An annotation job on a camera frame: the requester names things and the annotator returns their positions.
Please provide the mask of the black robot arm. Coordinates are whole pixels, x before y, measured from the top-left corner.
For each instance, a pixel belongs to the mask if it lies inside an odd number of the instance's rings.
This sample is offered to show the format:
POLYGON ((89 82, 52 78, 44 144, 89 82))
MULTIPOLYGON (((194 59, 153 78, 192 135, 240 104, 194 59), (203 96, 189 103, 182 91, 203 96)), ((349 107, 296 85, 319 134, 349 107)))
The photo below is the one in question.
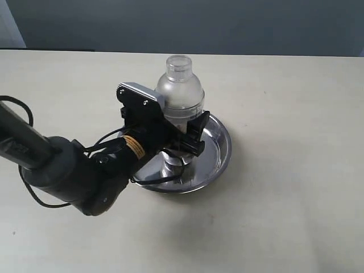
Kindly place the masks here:
POLYGON ((117 137, 103 136, 91 147, 60 136, 44 137, 34 129, 34 117, 22 101, 1 97, 1 157, 18 165, 27 190, 35 188, 74 206, 87 216, 106 212, 134 175, 158 153, 200 156, 210 113, 204 111, 180 131, 164 115, 164 97, 133 82, 118 85, 124 126, 117 137))

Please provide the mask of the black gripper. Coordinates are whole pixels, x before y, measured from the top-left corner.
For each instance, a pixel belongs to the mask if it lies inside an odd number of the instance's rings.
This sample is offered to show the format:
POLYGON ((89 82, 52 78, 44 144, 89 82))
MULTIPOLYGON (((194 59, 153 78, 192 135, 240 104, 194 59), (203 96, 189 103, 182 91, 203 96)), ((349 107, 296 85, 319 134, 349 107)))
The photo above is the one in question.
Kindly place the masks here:
POLYGON ((117 99, 123 104, 121 109, 125 126, 140 129, 149 141, 149 148, 157 151, 162 148, 200 156, 205 148, 201 140, 202 132, 209 121, 210 111, 203 111, 195 119, 187 122, 187 132, 182 133, 163 113, 160 105, 131 90, 116 91, 117 99))

